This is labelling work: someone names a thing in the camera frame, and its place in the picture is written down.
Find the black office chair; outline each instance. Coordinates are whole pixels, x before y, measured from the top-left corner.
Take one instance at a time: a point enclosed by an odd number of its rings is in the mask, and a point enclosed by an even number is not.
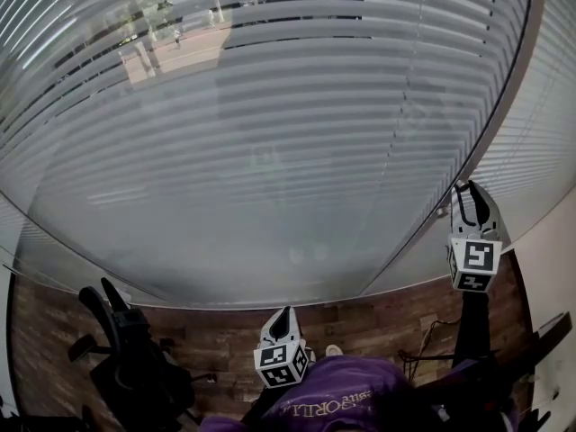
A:
[[[92,287],[83,288],[80,301],[93,313],[106,335],[109,347],[98,346],[91,335],[81,337],[69,350],[71,362],[89,353],[108,355],[90,373],[104,402],[128,431],[172,432],[182,428],[176,420],[183,413],[200,424],[188,411],[194,405],[192,382],[216,382],[214,373],[193,378],[176,366],[152,341],[150,325],[140,309],[131,309],[105,278],[102,286],[110,306]]]

